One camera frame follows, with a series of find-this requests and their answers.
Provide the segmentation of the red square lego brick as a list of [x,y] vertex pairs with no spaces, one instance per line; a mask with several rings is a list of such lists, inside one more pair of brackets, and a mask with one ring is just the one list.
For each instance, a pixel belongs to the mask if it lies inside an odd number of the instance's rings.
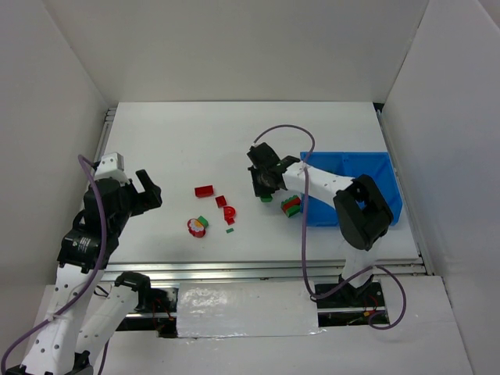
[[223,195],[216,196],[215,200],[218,208],[223,208],[227,205],[227,200]]

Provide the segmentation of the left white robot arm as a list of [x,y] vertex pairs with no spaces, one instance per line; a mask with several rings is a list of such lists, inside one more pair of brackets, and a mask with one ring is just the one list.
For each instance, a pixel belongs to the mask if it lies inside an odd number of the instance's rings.
[[136,175],[142,192],[118,168],[98,171],[90,179],[83,208],[62,239],[45,318],[29,331],[36,338],[21,364],[4,369],[5,374],[91,374],[125,316],[151,301],[149,277],[125,271],[99,310],[90,319],[85,317],[127,221],[162,204],[161,189],[148,173],[139,170]]

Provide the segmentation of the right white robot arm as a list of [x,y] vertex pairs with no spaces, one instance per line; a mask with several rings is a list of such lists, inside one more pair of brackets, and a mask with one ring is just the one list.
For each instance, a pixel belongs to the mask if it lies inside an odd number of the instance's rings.
[[[255,196],[284,191],[302,194],[302,276],[310,298],[316,302],[330,297],[343,288],[360,295],[373,279],[376,267],[376,244],[388,232],[393,213],[372,177],[346,177],[329,173],[309,164],[313,150],[302,159],[294,156],[280,158],[265,142],[253,144],[247,156],[252,165]],[[347,244],[345,265],[334,289],[317,294],[309,283],[306,262],[306,235],[309,200],[315,198],[337,213],[338,227]]]

